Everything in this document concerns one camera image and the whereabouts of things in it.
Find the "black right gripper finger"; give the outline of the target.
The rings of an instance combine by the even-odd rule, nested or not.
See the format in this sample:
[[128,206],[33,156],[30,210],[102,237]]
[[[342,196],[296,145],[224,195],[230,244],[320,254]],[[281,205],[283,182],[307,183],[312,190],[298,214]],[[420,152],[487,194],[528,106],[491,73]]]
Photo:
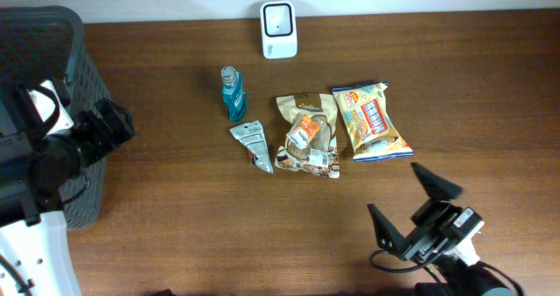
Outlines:
[[375,204],[367,204],[378,246],[389,253],[401,256],[406,250],[406,240]]
[[412,162],[410,165],[424,191],[432,200],[452,201],[463,193],[461,186],[437,176],[421,164]]

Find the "yellow snack bag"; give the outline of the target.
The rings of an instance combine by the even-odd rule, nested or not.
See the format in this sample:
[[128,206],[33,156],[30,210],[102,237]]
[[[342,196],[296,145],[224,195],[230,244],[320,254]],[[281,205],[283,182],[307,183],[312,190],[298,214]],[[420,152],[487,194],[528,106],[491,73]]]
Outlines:
[[332,89],[354,162],[376,162],[412,157],[414,152],[392,123],[386,108],[385,82]]

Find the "orange white small box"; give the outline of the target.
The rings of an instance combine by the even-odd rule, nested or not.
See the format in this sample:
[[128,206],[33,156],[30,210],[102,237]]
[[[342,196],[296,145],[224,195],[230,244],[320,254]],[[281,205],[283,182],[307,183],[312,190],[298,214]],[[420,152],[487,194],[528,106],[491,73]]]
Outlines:
[[307,114],[299,114],[286,137],[298,149],[305,149],[319,133],[320,125]]

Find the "silver triangular snack packet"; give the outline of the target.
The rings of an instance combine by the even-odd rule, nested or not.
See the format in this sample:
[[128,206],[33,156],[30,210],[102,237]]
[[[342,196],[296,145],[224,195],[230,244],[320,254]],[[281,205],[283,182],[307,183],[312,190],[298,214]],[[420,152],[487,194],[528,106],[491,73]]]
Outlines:
[[248,150],[253,166],[266,173],[274,172],[264,129],[259,121],[242,123],[231,128],[229,132]]

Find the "teal mouthwash bottle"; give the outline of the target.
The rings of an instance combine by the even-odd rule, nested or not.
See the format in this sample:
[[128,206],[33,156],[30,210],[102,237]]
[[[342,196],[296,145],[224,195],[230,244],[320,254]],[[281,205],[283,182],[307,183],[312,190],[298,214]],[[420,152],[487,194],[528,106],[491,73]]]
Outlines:
[[243,90],[242,74],[233,67],[221,70],[222,99],[227,106],[228,118],[232,122],[240,122],[247,107],[247,97]]

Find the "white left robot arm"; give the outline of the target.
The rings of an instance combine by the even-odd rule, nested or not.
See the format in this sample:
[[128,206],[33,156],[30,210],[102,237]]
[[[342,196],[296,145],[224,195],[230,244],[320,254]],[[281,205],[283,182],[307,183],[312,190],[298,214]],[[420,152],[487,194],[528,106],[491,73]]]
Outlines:
[[102,98],[69,116],[54,81],[1,91],[1,293],[79,295],[65,212],[93,185],[90,167],[130,141],[130,112]]

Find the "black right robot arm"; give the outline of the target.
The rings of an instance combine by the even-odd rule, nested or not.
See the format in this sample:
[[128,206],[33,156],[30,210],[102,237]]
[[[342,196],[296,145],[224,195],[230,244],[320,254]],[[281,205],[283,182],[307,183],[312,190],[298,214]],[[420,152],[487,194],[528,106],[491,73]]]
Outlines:
[[411,164],[428,200],[410,217],[415,228],[403,236],[374,204],[367,206],[379,247],[368,262],[379,270],[405,274],[424,270],[432,283],[417,283],[411,295],[523,295],[503,271],[480,260],[473,237],[485,225],[470,207],[452,204],[463,188]]

